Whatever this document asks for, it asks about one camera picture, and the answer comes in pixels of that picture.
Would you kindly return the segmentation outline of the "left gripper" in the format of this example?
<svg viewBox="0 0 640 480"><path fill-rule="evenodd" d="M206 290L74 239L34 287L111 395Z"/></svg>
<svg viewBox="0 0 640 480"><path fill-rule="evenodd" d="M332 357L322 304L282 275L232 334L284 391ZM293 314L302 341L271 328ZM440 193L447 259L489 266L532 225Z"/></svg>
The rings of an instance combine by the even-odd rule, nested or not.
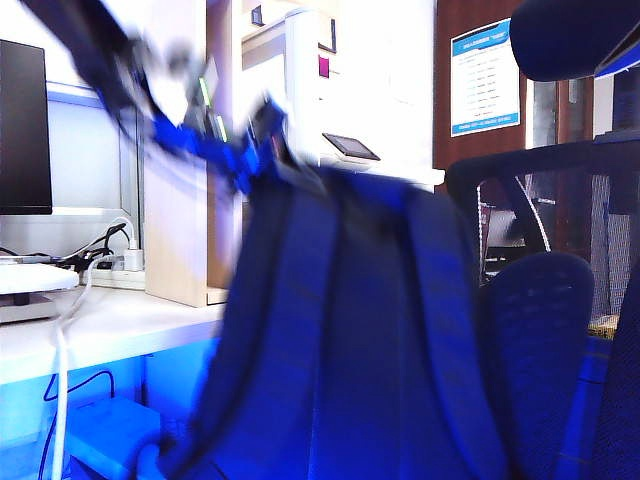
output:
<svg viewBox="0 0 640 480"><path fill-rule="evenodd" d="M294 167L285 135L287 115L269 94L263 95L244 129L231 139L186 124L174 125L158 114L151 123L151 138L173 158L212 167L234 192L249 194L270 167Z"/></svg>

